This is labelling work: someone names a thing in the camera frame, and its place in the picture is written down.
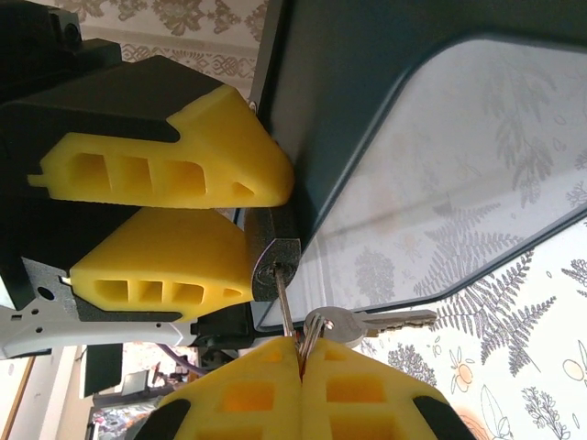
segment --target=wall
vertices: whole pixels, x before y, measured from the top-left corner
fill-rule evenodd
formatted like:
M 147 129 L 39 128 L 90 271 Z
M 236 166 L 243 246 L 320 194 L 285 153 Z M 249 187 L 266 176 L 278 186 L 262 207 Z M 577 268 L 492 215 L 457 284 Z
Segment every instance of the wall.
M 36 358 L 9 440 L 55 439 L 74 357 L 65 347 Z
M 82 348 L 78 347 L 76 357 L 81 354 Z M 82 362 L 73 363 L 56 440 L 82 440 L 85 435 L 92 398 L 80 399 L 81 368 Z

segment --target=silver key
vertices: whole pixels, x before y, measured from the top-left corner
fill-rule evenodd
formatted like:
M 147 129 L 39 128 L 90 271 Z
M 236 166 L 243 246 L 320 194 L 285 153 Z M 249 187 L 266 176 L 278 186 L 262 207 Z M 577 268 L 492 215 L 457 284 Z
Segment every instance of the silver key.
M 294 336 L 294 321 L 290 313 L 290 305 L 287 302 L 287 292 L 285 291 L 285 281 L 283 281 L 283 272 L 280 268 L 275 268 L 275 282 L 277 284 L 277 294 L 283 318 L 283 335 Z
M 433 324 L 437 319 L 437 314 L 430 310 L 369 314 L 354 313 L 341 307 L 320 307 L 305 318 L 305 332 L 316 314 L 323 316 L 326 320 L 324 337 L 350 348 L 360 344 L 364 337 L 375 337 L 385 330 L 396 330 L 407 326 L 423 327 Z
M 325 323 L 326 319 L 324 316 L 314 313 L 308 325 L 305 325 L 305 339 L 299 348 L 300 376 L 304 375 L 305 363 L 316 346 L 318 338 L 322 335 Z

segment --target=leaf pattern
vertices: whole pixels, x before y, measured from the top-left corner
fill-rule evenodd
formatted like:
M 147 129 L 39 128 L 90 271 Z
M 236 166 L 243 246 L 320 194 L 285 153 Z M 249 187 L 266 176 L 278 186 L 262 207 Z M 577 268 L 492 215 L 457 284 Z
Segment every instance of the leaf pattern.
M 74 12 L 83 23 L 88 16 L 103 17 L 102 4 L 106 0 L 55 0 L 55 6 Z
M 155 0 L 153 12 L 173 35 L 180 37 L 186 30 L 200 30 L 202 0 Z
M 422 355 L 415 351 L 413 345 L 403 346 L 398 344 L 397 349 L 388 353 L 387 363 L 395 369 L 399 369 L 405 374 L 422 380 L 433 387 L 437 385 L 434 369 L 428 366 Z
M 359 351 L 369 358 L 375 358 L 375 355 L 377 355 L 377 348 L 369 339 L 360 341 Z
M 587 121 L 587 70 L 579 68 L 579 65 L 576 66 L 575 72 L 573 74 L 568 75 L 569 78 L 575 81 L 575 87 L 569 93 L 568 98 L 572 99 L 575 96 L 579 96 L 581 98 L 581 110 L 582 115 Z
M 574 259 L 570 262 L 572 269 L 561 269 L 562 273 L 578 281 L 581 286 L 587 289 L 587 261 L 584 259 Z M 587 298 L 587 291 L 577 289 L 577 293 Z
M 265 15 L 267 14 L 267 5 L 269 0 L 264 0 L 253 12 L 245 18 L 245 25 L 249 28 L 250 34 L 255 40 L 260 42 L 260 37 L 263 33 L 263 25 L 265 23 Z
M 567 200 L 570 203 L 570 207 L 576 208 L 582 204 L 587 203 L 587 189 L 584 187 L 585 182 L 580 181 L 575 183 L 572 190 L 567 192 Z
M 587 170 L 587 149 L 584 149 L 575 160 L 575 168 L 577 171 Z
M 542 122 L 541 107 L 550 104 L 547 91 L 556 91 L 557 87 L 550 74 L 531 58 L 521 62 L 509 54 L 509 49 L 503 49 L 489 60 L 482 105 L 485 114 L 500 120 L 495 132 L 497 158 L 508 169 L 515 169 L 512 188 L 520 192 L 524 208 L 538 201 L 540 183 L 554 165 L 546 142 L 528 138 L 525 117 L 530 115 Z
M 447 289 L 487 263 L 497 253 L 518 244 L 522 238 L 504 233 L 486 233 L 473 228 L 497 209 L 498 203 L 473 209 L 460 209 L 451 203 L 434 208 L 445 223 L 426 236 L 436 242 L 437 249 L 426 276 L 414 287 L 417 296 L 429 296 Z
M 583 367 L 587 369 L 587 350 L 585 350 L 585 346 L 581 341 L 579 341 L 579 352 L 581 353 L 581 361 L 583 363 Z
M 559 440 L 570 438 L 570 431 L 567 425 L 560 422 L 559 411 L 554 408 L 556 402 L 550 394 L 530 387 L 524 388 L 522 395 L 526 401 L 526 411 L 538 429 L 550 428 Z
M 534 364 L 526 352 L 531 330 L 556 297 L 515 310 L 515 298 L 530 271 L 533 254 L 533 250 L 528 251 L 501 277 L 491 274 L 449 298 L 449 303 L 437 309 L 432 330 L 450 326 L 481 339 L 483 365 L 495 350 L 507 347 L 514 377 L 525 365 Z
M 209 12 L 207 17 L 214 21 L 215 34 L 221 34 L 241 22 L 240 17 L 234 14 L 222 0 L 216 0 L 216 10 Z
M 144 11 L 149 7 L 145 0 L 110 0 L 110 4 L 118 6 L 118 19 L 120 21 L 127 21 L 138 12 Z
M 492 433 L 493 439 L 510 440 L 514 438 L 510 432 L 509 419 L 504 417 L 497 400 L 486 385 L 483 385 L 481 390 L 481 408 L 483 419 L 485 419 L 485 424 Z

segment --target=screw hole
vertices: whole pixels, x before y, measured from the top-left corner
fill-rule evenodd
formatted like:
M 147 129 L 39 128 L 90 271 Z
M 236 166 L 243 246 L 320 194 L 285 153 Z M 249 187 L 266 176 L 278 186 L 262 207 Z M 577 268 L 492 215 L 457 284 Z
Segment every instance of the screw hole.
M 80 35 L 80 29 L 77 28 L 73 23 L 70 23 L 63 30 L 63 36 L 68 43 L 77 44 L 82 40 Z
M 37 292 L 47 301 L 53 301 L 55 299 L 55 295 L 53 294 L 53 292 L 47 289 L 46 287 L 37 288 Z

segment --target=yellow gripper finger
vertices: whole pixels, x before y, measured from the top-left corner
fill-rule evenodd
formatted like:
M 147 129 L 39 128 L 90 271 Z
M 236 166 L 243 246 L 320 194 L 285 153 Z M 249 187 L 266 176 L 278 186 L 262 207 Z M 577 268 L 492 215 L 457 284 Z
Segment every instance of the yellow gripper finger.
M 474 440 L 434 387 L 335 342 L 317 341 L 300 379 L 291 337 L 165 398 L 136 440 L 151 438 Z
M 179 140 L 68 133 L 28 184 L 52 199 L 171 208 L 285 204 L 292 165 L 238 91 L 221 85 L 167 118 Z
M 214 210 L 142 208 L 71 268 L 72 288 L 102 310 L 192 320 L 252 301 L 245 246 Z

